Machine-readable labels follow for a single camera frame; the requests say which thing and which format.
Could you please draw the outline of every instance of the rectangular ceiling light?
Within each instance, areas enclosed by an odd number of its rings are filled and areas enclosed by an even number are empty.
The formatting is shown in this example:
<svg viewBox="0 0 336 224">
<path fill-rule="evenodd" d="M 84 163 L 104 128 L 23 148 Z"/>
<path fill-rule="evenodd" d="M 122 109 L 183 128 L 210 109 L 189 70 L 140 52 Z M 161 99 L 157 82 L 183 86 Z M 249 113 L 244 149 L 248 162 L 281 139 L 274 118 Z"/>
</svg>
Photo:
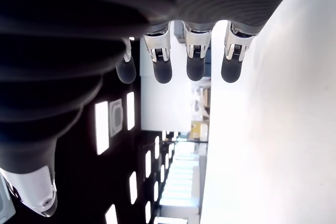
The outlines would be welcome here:
<svg viewBox="0 0 336 224">
<path fill-rule="evenodd" d="M 172 145 L 170 144 L 168 147 L 169 158 L 172 158 Z"/>
<path fill-rule="evenodd" d="M 145 163 L 146 163 L 146 178 L 148 178 L 151 175 L 151 166 L 152 166 L 151 151 L 148 151 L 146 153 Z"/>
<path fill-rule="evenodd" d="M 151 220 L 151 203 L 148 201 L 145 207 L 146 223 Z"/>
<path fill-rule="evenodd" d="M 169 167 L 169 158 L 168 158 L 168 154 L 166 154 L 165 167 L 166 167 L 166 169 L 168 169 L 168 167 Z"/>
<path fill-rule="evenodd" d="M 160 145 L 159 145 L 159 136 L 155 138 L 155 159 L 159 158 L 160 155 Z"/>
<path fill-rule="evenodd" d="M 161 166 L 161 183 L 164 182 L 164 165 Z"/>
<path fill-rule="evenodd" d="M 118 224 L 117 213 L 115 212 L 115 206 L 112 205 L 105 214 L 106 224 Z"/>
<path fill-rule="evenodd" d="M 157 201 L 159 197 L 159 183 L 156 181 L 154 184 L 154 201 Z"/>
<path fill-rule="evenodd" d="M 168 217 L 158 217 L 157 219 L 159 224 L 187 224 L 188 220 L 177 219 L 177 218 L 168 218 Z"/>
<path fill-rule="evenodd" d="M 109 148 L 109 106 L 107 102 L 101 102 L 94 107 L 97 155 L 100 155 Z"/>
<path fill-rule="evenodd" d="M 134 127 L 134 92 L 127 94 L 127 129 Z"/>
<path fill-rule="evenodd" d="M 130 193 L 131 193 L 131 204 L 134 204 L 137 197 L 138 197 L 138 190 L 137 190 L 137 181 L 136 181 L 136 172 L 133 172 L 130 177 Z"/>
</svg>

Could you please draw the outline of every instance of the black ceiling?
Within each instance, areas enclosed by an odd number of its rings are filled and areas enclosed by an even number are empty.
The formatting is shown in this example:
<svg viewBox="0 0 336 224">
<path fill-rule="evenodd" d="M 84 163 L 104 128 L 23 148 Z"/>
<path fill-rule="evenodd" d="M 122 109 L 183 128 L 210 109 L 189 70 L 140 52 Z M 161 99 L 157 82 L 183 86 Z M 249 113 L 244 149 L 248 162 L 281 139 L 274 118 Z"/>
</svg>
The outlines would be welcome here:
<svg viewBox="0 0 336 224">
<path fill-rule="evenodd" d="M 17 199 L 12 198 L 16 214 L 7 223 L 105 223 L 105 213 L 116 206 L 118 223 L 145 223 L 144 206 L 151 201 L 153 186 L 159 181 L 158 162 L 154 162 L 154 139 L 158 132 L 141 131 L 141 102 L 139 77 L 139 42 L 132 43 L 132 54 L 138 76 L 132 84 L 122 83 L 117 72 L 104 76 L 104 85 L 96 98 L 85 106 L 77 124 L 56 147 L 55 172 L 58 195 L 56 213 L 49 218 L 39 216 Z M 135 127 L 127 129 L 127 94 L 134 92 Z M 100 156 L 96 153 L 94 123 L 95 103 L 122 99 L 123 129 L 110 139 L 110 147 Z M 152 153 L 152 173 L 144 179 L 144 155 Z M 129 177 L 136 171 L 138 198 L 130 204 Z"/>
</svg>

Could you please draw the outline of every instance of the white wall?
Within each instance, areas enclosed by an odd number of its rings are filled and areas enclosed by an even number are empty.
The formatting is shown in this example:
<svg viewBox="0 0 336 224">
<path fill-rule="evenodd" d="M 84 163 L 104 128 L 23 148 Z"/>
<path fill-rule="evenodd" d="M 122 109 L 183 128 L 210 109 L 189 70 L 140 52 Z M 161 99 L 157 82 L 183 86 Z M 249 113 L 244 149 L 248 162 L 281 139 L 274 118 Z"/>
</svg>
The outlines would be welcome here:
<svg viewBox="0 0 336 224">
<path fill-rule="evenodd" d="M 212 35 L 201 223 L 335 223 L 335 0 L 284 0 L 234 84 L 220 76 L 225 27 Z"/>
<path fill-rule="evenodd" d="M 160 84 L 154 77 L 153 63 L 144 41 L 140 44 L 141 129 L 184 131 L 191 129 L 192 83 L 186 73 L 187 54 L 179 44 L 171 24 L 172 80 Z"/>
</svg>

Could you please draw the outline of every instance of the black fingertip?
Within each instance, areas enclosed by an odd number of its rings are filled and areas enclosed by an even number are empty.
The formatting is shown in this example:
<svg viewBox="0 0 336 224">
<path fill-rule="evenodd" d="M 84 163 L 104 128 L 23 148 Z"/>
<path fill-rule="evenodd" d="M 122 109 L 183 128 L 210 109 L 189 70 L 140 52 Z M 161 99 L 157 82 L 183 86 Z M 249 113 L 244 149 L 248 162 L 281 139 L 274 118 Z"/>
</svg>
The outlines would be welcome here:
<svg viewBox="0 0 336 224">
<path fill-rule="evenodd" d="M 154 75 L 159 83 L 165 84 L 170 82 L 173 76 L 172 64 L 168 61 L 153 62 Z"/>
<path fill-rule="evenodd" d="M 242 64 L 242 61 L 239 61 L 238 59 L 228 60 L 224 55 L 222 63 L 223 80 L 228 83 L 237 81 L 240 77 L 240 72 L 242 71 Z"/>
<path fill-rule="evenodd" d="M 129 62 L 126 62 L 124 59 L 122 59 L 117 64 L 116 69 L 118 77 L 123 83 L 130 84 L 135 80 L 137 71 L 135 70 L 133 57 Z"/>
<path fill-rule="evenodd" d="M 203 78 L 205 71 L 205 58 L 187 57 L 187 75 L 192 81 L 199 81 Z"/>
</svg>

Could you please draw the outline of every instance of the robotic hand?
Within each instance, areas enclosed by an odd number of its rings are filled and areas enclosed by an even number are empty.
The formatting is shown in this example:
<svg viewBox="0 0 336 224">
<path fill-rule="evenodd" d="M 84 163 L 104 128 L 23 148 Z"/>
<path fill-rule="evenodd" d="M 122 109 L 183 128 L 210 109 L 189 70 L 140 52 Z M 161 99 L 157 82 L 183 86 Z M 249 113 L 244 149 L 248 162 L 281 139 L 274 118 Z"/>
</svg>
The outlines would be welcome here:
<svg viewBox="0 0 336 224">
<path fill-rule="evenodd" d="M 183 22 L 187 52 L 187 75 L 193 81 L 201 80 L 205 70 L 205 54 L 209 47 L 211 32 L 216 22 L 196 24 Z M 148 52 L 153 61 L 154 75 L 159 83 L 168 83 L 172 78 L 170 61 L 170 23 L 162 24 L 163 29 L 144 35 Z M 223 80 L 235 82 L 240 76 L 246 50 L 262 27 L 250 27 L 237 22 L 228 22 L 222 64 Z"/>
<path fill-rule="evenodd" d="M 105 73 L 116 68 L 122 82 L 135 79 L 126 38 L 144 36 L 155 77 L 167 83 L 169 22 L 183 20 L 186 71 L 196 81 L 215 23 L 230 20 L 222 77 L 234 82 L 281 1 L 0 0 L 0 172 L 12 194 L 42 216 L 55 212 L 57 139 L 97 95 Z"/>
</svg>

